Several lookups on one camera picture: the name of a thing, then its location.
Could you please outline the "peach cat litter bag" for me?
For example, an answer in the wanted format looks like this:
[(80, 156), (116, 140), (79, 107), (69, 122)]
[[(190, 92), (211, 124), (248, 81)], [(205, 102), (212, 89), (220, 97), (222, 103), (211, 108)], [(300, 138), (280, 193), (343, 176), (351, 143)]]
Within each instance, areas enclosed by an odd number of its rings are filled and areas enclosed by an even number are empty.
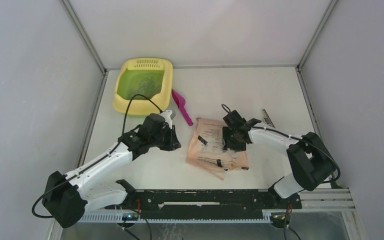
[(224, 180), (226, 173), (249, 170), (246, 152), (224, 150), (221, 120), (197, 118), (197, 125), (191, 138), (185, 162), (191, 166)]

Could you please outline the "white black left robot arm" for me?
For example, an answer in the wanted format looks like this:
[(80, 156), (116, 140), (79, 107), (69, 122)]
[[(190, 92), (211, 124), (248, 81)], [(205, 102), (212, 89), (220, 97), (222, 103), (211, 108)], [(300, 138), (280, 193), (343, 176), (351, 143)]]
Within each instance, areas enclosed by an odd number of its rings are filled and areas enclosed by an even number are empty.
[(85, 213), (106, 206), (133, 207), (137, 200), (134, 192), (117, 182), (109, 185), (100, 182), (151, 148), (166, 152), (179, 149), (181, 144), (173, 125), (175, 115), (172, 110), (151, 113), (142, 124), (124, 132), (113, 146), (89, 163), (65, 174), (53, 172), (39, 198), (51, 218), (65, 229), (75, 225)]

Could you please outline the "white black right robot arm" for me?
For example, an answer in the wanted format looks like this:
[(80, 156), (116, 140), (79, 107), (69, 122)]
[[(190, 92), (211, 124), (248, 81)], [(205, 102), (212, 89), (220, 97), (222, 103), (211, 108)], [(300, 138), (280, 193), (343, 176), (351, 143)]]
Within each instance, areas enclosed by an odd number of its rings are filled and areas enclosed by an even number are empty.
[(320, 137), (308, 132), (300, 137), (269, 126), (241, 126), (222, 129), (223, 148), (244, 152), (249, 144), (264, 145), (285, 155), (291, 173), (280, 178), (269, 189), (269, 203), (282, 208), (289, 197), (301, 191), (313, 191), (326, 184), (328, 177), (340, 169)]

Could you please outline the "magenta plastic scoop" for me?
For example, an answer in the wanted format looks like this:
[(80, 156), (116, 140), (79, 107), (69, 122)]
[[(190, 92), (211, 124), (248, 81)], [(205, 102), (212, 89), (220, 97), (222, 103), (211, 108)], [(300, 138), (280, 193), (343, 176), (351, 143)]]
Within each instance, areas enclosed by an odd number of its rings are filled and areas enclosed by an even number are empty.
[(184, 120), (186, 121), (187, 125), (189, 127), (193, 126), (194, 123), (193, 123), (191, 117), (189, 116), (189, 114), (186, 110), (185, 98), (180, 93), (175, 91), (174, 89), (171, 90), (171, 95), (172, 95), (172, 98), (173, 98), (174, 102), (176, 103), (181, 115), (183, 116)]

